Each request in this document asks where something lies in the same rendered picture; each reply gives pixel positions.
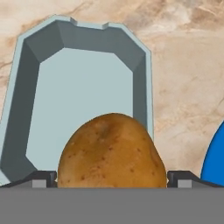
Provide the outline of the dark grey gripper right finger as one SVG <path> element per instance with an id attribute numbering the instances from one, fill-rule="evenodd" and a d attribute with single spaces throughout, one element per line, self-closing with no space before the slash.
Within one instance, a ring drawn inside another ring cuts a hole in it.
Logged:
<path id="1" fill-rule="evenodd" d="M 201 180 L 191 171 L 168 171 L 167 178 L 167 186 L 170 188 L 221 187 L 220 185 Z"/>

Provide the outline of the pale blue tupperware container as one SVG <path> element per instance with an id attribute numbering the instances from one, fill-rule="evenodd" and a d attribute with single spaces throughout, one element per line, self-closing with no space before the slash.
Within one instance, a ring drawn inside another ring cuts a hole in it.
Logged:
<path id="1" fill-rule="evenodd" d="M 53 174 L 70 136 L 111 112 L 154 132 L 151 51 L 125 25 L 52 16 L 20 35 L 0 120 L 0 184 Z"/>

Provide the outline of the brown potato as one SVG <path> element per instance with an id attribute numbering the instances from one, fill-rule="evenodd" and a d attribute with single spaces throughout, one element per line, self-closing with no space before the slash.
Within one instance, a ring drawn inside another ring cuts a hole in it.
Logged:
<path id="1" fill-rule="evenodd" d="M 166 171 L 142 124 L 107 114 L 71 136 L 59 160 L 58 187 L 165 188 Z"/>

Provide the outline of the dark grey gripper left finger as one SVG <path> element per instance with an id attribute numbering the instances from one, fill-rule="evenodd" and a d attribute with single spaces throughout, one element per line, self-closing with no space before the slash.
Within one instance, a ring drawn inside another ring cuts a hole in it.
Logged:
<path id="1" fill-rule="evenodd" d="M 34 171 L 23 179 L 3 185 L 3 188 L 52 188 L 57 186 L 56 178 L 56 171 Z"/>

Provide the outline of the large blue plate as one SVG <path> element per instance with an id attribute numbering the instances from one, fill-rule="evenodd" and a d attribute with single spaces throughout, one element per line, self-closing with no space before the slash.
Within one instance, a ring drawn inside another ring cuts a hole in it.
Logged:
<path id="1" fill-rule="evenodd" d="M 200 178 L 224 186 L 224 121 L 209 144 Z"/>

